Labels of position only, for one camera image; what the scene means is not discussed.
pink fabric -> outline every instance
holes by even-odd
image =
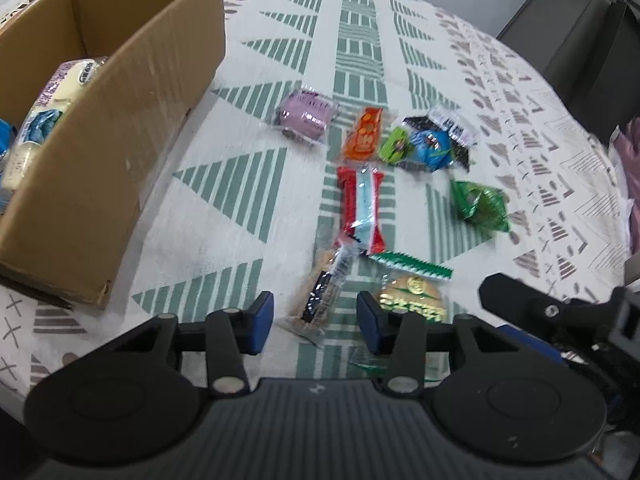
[[[631,252],[640,250],[640,118],[633,119],[613,141],[625,170],[629,198],[634,199],[631,209]]]

light green candy wrapper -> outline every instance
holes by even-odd
[[[451,199],[467,222],[491,231],[510,231],[502,190],[475,182],[452,180]]]

purple wrapped snack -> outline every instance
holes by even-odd
[[[294,134],[311,142],[324,142],[324,133],[335,117],[338,105],[312,90],[299,88],[285,97],[274,117],[274,124],[285,135]]]

cardboard box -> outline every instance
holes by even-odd
[[[0,118],[60,63],[108,56],[0,218],[0,283],[105,305],[146,197],[225,55],[222,0],[37,0],[0,32]]]

table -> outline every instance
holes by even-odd
[[[29,0],[0,5],[0,26]],[[315,248],[337,233],[340,189],[332,162],[357,110],[400,117],[434,104],[459,108],[479,131],[473,165],[434,174],[384,169],[382,232],[391,250],[454,269],[442,288],[450,314],[479,308],[494,272],[558,298],[608,299],[623,281],[623,207],[604,150],[546,82],[510,49],[420,0],[225,0],[227,54],[193,111],[132,236],[104,312],[67,312],[0,291],[0,381],[19,396],[47,374],[161,312],[203,319],[246,306],[261,290],[282,316]],[[293,144],[265,125],[298,82],[340,102],[327,149]],[[487,235],[459,221],[450,177],[501,187],[512,225]],[[260,376],[362,376],[354,298],[379,286],[353,267],[323,351],[273,328]],[[203,380],[197,360],[187,374]]]

